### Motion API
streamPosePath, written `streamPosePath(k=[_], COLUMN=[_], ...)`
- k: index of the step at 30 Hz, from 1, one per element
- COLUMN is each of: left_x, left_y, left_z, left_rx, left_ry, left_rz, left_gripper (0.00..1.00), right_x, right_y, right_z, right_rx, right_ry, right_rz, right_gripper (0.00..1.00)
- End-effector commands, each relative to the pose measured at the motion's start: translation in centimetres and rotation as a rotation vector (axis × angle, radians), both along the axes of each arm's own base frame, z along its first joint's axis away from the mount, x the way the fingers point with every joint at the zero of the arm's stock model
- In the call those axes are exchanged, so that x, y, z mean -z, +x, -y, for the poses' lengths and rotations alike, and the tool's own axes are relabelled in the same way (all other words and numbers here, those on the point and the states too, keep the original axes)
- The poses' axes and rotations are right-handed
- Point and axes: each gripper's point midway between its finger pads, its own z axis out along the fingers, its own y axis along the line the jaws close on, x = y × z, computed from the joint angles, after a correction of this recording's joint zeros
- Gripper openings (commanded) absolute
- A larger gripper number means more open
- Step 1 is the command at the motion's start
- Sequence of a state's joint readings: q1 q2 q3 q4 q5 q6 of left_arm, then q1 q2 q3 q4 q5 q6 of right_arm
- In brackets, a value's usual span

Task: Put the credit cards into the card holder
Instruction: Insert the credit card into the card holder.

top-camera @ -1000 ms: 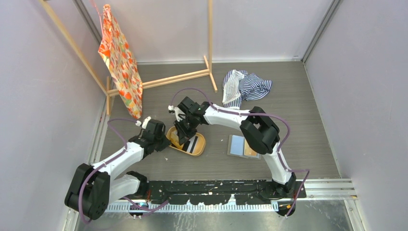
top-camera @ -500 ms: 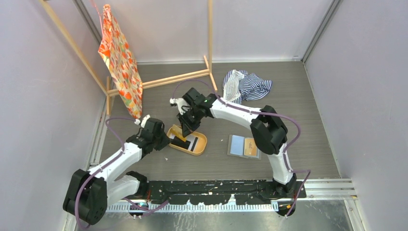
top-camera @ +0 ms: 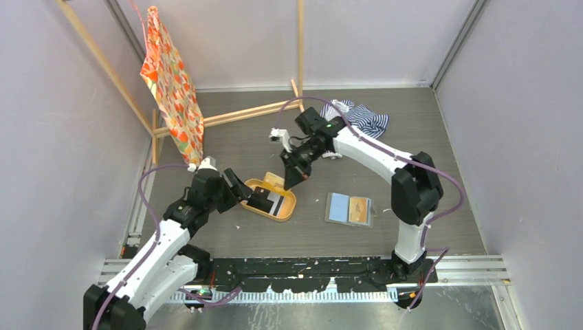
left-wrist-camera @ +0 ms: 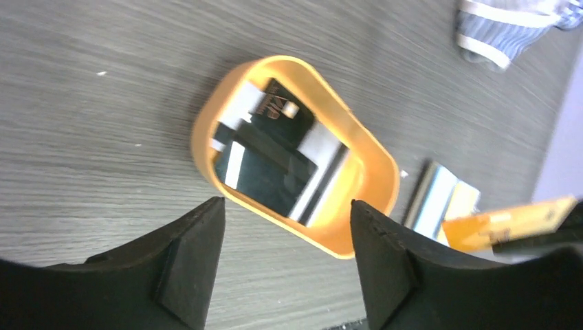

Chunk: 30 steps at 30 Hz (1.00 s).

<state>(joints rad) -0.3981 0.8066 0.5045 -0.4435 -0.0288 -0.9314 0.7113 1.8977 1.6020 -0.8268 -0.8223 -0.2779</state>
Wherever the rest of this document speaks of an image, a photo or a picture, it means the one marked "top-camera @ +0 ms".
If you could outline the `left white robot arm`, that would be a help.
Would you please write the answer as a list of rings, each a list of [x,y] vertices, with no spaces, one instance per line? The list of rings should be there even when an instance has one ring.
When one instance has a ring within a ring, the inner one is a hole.
[[[83,329],[145,329],[155,312],[186,283],[204,284],[210,255],[189,244],[213,212],[224,213],[252,196],[230,168],[195,169],[189,187],[171,203],[153,236],[105,285],[83,296]]]

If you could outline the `gold credit card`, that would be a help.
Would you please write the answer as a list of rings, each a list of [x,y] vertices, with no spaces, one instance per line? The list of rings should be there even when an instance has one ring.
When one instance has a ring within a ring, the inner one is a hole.
[[[365,197],[349,198],[348,222],[356,225],[369,223],[369,199]]]

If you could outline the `grey card holder wallet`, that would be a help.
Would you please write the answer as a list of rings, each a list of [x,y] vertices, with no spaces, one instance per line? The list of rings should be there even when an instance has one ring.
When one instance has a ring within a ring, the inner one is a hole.
[[[344,226],[372,228],[374,212],[373,200],[368,197],[329,192],[324,221]]]

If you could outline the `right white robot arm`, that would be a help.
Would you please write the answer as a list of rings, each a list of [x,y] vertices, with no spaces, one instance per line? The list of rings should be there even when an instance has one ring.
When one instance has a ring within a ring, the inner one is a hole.
[[[292,137],[285,129],[274,127],[269,133],[271,141],[283,145],[284,189],[306,181],[312,163],[327,151],[351,158],[379,175],[390,185],[390,206],[399,219],[390,266],[396,279],[410,282],[426,258],[428,226],[443,197],[431,156],[393,149],[351,126],[341,115],[325,120],[312,107],[296,117],[295,123],[304,133],[298,145],[290,142]]]

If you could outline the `orange oval tray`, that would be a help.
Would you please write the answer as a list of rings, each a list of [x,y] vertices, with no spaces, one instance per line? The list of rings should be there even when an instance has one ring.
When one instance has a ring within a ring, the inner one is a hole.
[[[288,221],[296,207],[297,198],[290,190],[284,189],[285,180],[271,172],[263,179],[248,179],[245,185],[252,189],[251,198],[242,207],[272,221]]]

